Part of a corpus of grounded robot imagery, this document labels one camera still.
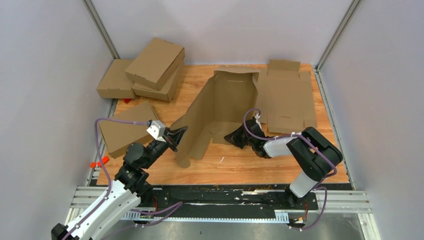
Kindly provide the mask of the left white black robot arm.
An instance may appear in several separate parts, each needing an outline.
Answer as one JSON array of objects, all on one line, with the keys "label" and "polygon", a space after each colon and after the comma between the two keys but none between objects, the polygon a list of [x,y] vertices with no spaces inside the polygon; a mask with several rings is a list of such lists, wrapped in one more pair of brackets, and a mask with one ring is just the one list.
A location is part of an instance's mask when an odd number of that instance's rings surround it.
[{"label": "left white black robot arm", "polygon": [[159,120],[150,121],[147,126],[153,140],[147,146],[139,142],[130,144],[123,165],[108,188],[74,220],[55,225],[51,230],[53,240],[100,240],[127,212],[152,203],[152,185],[147,181],[146,170],[166,150],[178,151],[188,127],[170,129]]}]

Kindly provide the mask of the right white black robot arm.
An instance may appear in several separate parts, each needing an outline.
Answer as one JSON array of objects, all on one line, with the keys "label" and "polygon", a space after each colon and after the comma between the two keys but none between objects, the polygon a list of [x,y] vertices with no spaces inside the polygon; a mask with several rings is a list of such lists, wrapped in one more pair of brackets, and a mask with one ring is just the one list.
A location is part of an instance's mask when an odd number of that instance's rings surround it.
[{"label": "right white black robot arm", "polygon": [[289,185],[286,204],[298,209],[306,201],[305,195],[315,189],[343,160],[341,151],[314,127],[285,136],[266,136],[255,119],[246,120],[239,128],[224,136],[231,145],[243,149],[251,147],[264,159],[293,156],[301,172]]}]

